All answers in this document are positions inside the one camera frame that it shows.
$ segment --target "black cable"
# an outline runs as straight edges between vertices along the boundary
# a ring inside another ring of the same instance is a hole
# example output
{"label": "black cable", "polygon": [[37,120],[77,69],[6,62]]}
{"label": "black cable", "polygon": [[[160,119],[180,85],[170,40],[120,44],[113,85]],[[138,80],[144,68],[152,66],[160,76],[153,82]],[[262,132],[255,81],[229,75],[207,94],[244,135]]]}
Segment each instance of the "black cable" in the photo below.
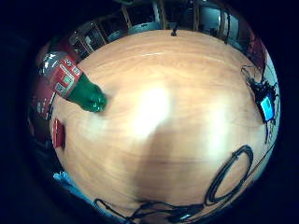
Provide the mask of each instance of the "black cable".
{"label": "black cable", "polygon": [[184,16],[184,13],[187,11],[188,6],[192,3],[192,0],[187,0],[187,3],[185,5],[184,10],[182,11],[182,13],[180,14],[178,21],[176,22],[176,26],[174,27],[174,29],[171,32],[171,36],[177,36],[177,29],[178,29],[178,24],[181,22],[181,19]]}
{"label": "black cable", "polygon": [[[249,165],[248,165],[247,171],[244,173],[243,177],[241,178],[241,180],[239,181],[239,183],[237,184],[236,187],[234,187],[227,194],[220,196],[220,197],[216,197],[215,196],[216,192],[217,192],[223,178],[225,178],[227,172],[230,170],[232,165],[235,163],[235,161],[237,161],[238,157],[242,153],[245,153],[249,158]],[[212,204],[222,201],[223,199],[225,199],[231,195],[235,195],[239,191],[239,189],[242,187],[244,181],[246,180],[246,178],[248,176],[248,172],[251,168],[252,162],[253,162],[253,152],[252,152],[252,149],[250,146],[244,145],[238,151],[234,152],[231,159],[228,160],[225,163],[225,165],[221,168],[221,170],[219,171],[219,173],[216,175],[215,179],[213,180],[212,184],[210,185],[209,189],[207,190],[206,197],[205,197],[205,205],[212,205]]]}

